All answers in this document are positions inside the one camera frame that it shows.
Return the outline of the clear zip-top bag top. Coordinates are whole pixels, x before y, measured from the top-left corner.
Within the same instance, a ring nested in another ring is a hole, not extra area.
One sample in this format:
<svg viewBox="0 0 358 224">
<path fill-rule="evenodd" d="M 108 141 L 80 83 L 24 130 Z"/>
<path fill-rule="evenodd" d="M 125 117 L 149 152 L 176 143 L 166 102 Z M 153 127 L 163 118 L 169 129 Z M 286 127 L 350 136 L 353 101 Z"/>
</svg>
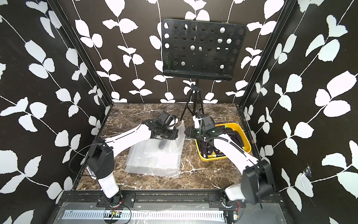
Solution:
<svg viewBox="0 0 358 224">
<path fill-rule="evenodd" d="M 169 149 L 173 152 L 176 151 L 180 151 L 182 152 L 183 149 L 183 144 L 184 144 L 184 139 L 185 139 L 185 134 L 184 131 L 186 130 L 184 122 L 181 121 L 180 125 L 178 126 L 178 138 L 176 140 L 168 140 L 168 145 L 167 148 L 165 149 Z M 158 148 L 160 140 L 157 139 L 149 139 L 149 140 L 145 140 L 142 141 L 132 147 L 144 147 L 144 148 L 148 148 L 148 149 L 152 149 L 152 148 Z"/>
</svg>

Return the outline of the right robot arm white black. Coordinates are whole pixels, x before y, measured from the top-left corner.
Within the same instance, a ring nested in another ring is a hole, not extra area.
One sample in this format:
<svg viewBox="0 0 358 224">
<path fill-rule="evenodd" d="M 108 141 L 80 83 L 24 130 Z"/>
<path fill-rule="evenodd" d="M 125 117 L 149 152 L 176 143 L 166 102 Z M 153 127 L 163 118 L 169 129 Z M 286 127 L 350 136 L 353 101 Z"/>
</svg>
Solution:
<svg viewBox="0 0 358 224">
<path fill-rule="evenodd" d="M 230 201 L 246 200 L 255 205 L 276 191 L 270 163 L 259 160 L 245 150 L 251 145 L 242 128 L 236 123 L 218 124 L 207 132 L 190 127 L 185 131 L 189 138 L 208 142 L 221 151 L 241 173 L 241 183 L 227 187 L 224 192 Z"/>
</svg>

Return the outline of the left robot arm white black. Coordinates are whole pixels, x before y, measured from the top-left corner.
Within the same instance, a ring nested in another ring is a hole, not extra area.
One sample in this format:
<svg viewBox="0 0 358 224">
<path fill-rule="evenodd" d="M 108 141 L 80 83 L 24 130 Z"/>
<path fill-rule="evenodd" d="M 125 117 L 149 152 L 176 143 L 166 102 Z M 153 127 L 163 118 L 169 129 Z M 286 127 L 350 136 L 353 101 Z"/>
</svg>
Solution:
<svg viewBox="0 0 358 224">
<path fill-rule="evenodd" d="M 102 138 L 94 140 L 87 153 L 86 161 L 108 200 L 121 195 L 113 173 L 115 167 L 114 157 L 137 143 L 155 138 L 176 140 L 178 138 L 178 129 L 169 127 L 166 124 L 148 121 L 106 140 Z"/>
</svg>

